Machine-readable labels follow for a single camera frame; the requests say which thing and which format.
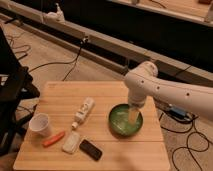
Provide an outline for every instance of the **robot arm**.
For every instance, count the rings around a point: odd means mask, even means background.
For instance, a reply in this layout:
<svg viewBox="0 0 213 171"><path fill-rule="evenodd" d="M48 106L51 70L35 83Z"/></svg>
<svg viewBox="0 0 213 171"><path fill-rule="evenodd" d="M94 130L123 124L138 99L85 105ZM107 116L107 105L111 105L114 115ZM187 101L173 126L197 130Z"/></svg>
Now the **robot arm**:
<svg viewBox="0 0 213 171"><path fill-rule="evenodd" d="M213 88L156 78L155 64L146 61L125 76L129 105L142 107L146 96L153 96L213 121Z"/></svg>

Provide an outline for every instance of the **gray floor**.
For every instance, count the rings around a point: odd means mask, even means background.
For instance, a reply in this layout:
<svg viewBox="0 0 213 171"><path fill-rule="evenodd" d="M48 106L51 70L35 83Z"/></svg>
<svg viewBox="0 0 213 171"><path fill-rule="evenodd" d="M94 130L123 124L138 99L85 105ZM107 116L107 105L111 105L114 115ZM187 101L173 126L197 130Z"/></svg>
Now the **gray floor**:
<svg viewBox="0 0 213 171"><path fill-rule="evenodd" d="M60 47L52 42L44 40L37 35L30 33L20 27L12 24L4 25L4 32L6 35L19 36L24 33L20 38L15 39L14 46L21 46L28 44L31 46L29 55L21 60L23 65L34 68L40 64L51 62L51 61L70 61L75 58L76 54ZM34 84L42 91L44 84L47 81L59 81L61 80L70 69L69 65L52 65L40 68L32 72L34 77ZM88 80L88 81L102 81L102 80L122 80L123 76L113 72L91 60L80 57L76 68L69 75L67 80ZM37 103L37 100L24 101L23 106L32 107ZM161 125L172 130L186 130L188 125L180 125L173 120L164 116L161 120ZM204 133L210 140L213 141L213 123L198 119L196 121L197 129ZM172 151L180 146L186 146L186 137L188 134L175 134L168 131L162 130L165 144L168 151L168 156L171 161L171 170L175 170L172 164ZM206 147L206 141L198 135L192 135L189 140L190 147L196 149L203 149ZM213 170L212 156L213 148L210 146L209 150L203 153L192 152L201 164L203 170ZM175 155L175 162L179 169L182 171L197 171L200 170L196 163L192 160L189 152L185 149L178 151Z"/></svg>

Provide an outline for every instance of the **black phone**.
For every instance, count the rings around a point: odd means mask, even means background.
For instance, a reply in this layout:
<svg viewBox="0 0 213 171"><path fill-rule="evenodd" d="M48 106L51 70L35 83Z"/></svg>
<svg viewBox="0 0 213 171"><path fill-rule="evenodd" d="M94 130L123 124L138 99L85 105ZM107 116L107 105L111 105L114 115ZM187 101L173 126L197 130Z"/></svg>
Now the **black phone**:
<svg viewBox="0 0 213 171"><path fill-rule="evenodd" d="M81 142L80 149L96 161L98 161L102 156L102 151L87 140L83 140Z"/></svg>

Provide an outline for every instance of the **white bottle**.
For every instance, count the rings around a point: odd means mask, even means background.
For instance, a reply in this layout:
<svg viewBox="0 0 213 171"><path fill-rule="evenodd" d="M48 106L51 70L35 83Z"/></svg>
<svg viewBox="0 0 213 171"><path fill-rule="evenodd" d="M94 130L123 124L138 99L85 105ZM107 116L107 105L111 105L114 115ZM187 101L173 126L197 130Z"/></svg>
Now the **white bottle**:
<svg viewBox="0 0 213 171"><path fill-rule="evenodd" d="M72 123L73 129L76 129L79 124L82 124L84 122L87 114L91 111L94 104L95 104L95 102L94 102L93 98L91 98L91 97L87 97L84 100L83 105L75 114L75 118L74 118L75 121Z"/></svg>
<svg viewBox="0 0 213 171"><path fill-rule="evenodd" d="M65 18L64 18L64 13L63 11L61 10L60 6L58 3L56 3L56 6L57 6L57 15L58 15L58 18L57 18L57 21L61 22L61 23L65 23Z"/></svg>

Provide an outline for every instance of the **white paper cup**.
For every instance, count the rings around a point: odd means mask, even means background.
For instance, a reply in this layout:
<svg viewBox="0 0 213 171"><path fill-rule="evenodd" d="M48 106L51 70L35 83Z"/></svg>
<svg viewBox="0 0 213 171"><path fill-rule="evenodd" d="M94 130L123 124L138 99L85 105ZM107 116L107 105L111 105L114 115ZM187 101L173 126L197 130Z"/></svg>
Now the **white paper cup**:
<svg viewBox="0 0 213 171"><path fill-rule="evenodd" d="M47 114L39 113L32 117L29 122L29 129L44 137L51 135L50 120Z"/></svg>

